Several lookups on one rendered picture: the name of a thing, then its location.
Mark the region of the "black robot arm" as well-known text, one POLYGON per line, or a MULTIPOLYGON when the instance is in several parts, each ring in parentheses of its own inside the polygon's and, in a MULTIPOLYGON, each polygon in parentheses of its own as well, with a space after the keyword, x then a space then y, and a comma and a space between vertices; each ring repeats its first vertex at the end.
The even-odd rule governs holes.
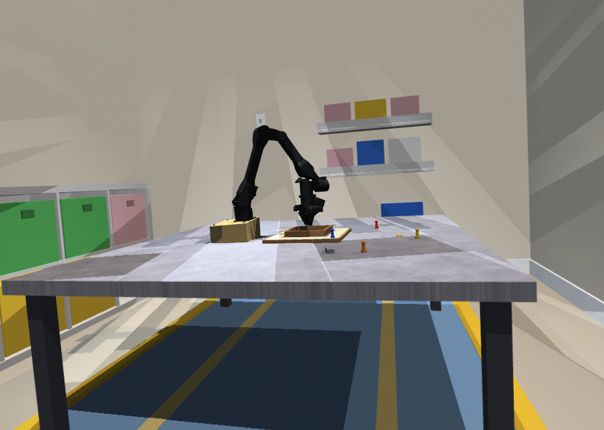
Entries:
POLYGON ((286 154, 294 163, 298 177, 295 183, 300 184, 300 193, 326 192, 329 190, 327 177, 318 177, 313 166, 305 160, 287 137, 284 131, 271 129, 267 125, 257 127, 253 131, 253 148, 244 180, 240 184, 235 198, 232 200, 236 221, 249 221, 254 219, 251 208, 251 200, 256 196, 258 187, 255 186, 255 178, 260 164, 263 149, 268 140, 278 141, 286 154), (304 177, 305 179, 302 179, 304 177), (312 181, 309 181, 312 179, 312 181))

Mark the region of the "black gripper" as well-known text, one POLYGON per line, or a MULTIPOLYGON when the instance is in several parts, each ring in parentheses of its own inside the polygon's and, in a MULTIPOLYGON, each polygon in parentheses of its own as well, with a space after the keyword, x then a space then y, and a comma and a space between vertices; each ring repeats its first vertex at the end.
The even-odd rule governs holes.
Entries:
POLYGON ((311 193, 300 193, 299 198, 301 198, 301 204, 294 206, 294 211, 299 211, 303 223, 305 225, 311 226, 313 223, 313 219, 315 215, 319 212, 323 212, 323 207, 321 205, 314 205, 314 197, 313 192, 311 193))

